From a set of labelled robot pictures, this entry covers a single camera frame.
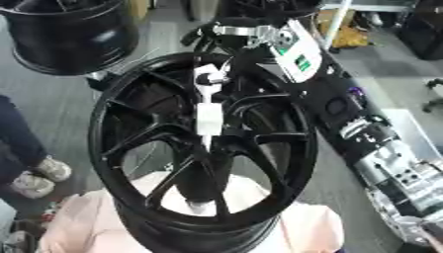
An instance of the pink cloth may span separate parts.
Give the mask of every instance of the pink cloth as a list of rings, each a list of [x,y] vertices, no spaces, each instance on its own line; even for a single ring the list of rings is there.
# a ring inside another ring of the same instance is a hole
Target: pink cloth
[[[166,175],[166,172],[155,172],[133,181],[133,184],[147,195]],[[239,176],[230,177],[224,192],[231,212],[244,210],[267,194],[254,181]],[[162,205],[193,215],[215,213],[213,204],[202,213],[194,213],[176,188],[165,195]],[[334,211],[325,206],[295,202],[282,212],[270,235],[250,252],[332,253],[342,247],[343,240],[341,219]],[[111,195],[105,190],[70,197],[49,225],[39,250],[50,253],[150,252],[126,231]]]

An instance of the person's leg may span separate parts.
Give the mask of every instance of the person's leg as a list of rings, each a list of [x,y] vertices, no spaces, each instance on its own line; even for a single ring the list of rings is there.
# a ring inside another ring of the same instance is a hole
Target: person's leg
[[[47,155],[19,110],[3,95],[0,95],[0,140],[11,148],[21,163],[39,170],[53,182],[64,181],[71,175],[69,166]]]
[[[27,198],[38,199],[52,192],[54,183],[37,177],[11,153],[8,145],[0,141],[0,186],[10,188]]]
[[[0,95],[0,139],[26,166],[37,167],[47,157],[16,106],[3,95]]]
[[[9,185],[18,178],[28,167],[23,165],[17,157],[11,153],[9,147],[0,141],[0,185]]]

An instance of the chair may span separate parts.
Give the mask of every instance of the chair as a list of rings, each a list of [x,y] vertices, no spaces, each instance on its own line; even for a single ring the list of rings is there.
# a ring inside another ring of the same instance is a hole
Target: chair
[[[432,80],[426,84],[426,87],[430,90],[433,90],[438,85],[443,85],[443,79],[437,78],[435,80]],[[423,105],[422,107],[423,112],[431,113],[432,109],[434,109],[435,107],[440,107],[440,106],[443,107],[443,97],[441,97],[442,96],[441,94],[439,95],[440,98],[431,100]]]

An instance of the jeans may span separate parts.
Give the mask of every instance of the jeans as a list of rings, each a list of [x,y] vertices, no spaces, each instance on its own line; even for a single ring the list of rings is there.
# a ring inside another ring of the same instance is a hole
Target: jeans
[[[0,95],[0,185],[37,167],[47,156],[16,106]]]

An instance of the white sneaker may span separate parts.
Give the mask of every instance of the white sneaker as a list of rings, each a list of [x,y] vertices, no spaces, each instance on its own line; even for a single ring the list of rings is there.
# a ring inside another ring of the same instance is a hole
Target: white sneaker
[[[50,180],[25,171],[12,182],[11,189],[27,198],[39,199],[50,194],[54,186],[55,184]]]
[[[67,164],[54,160],[50,156],[47,156],[36,169],[53,182],[65,181],[72,174],[72,169]]]

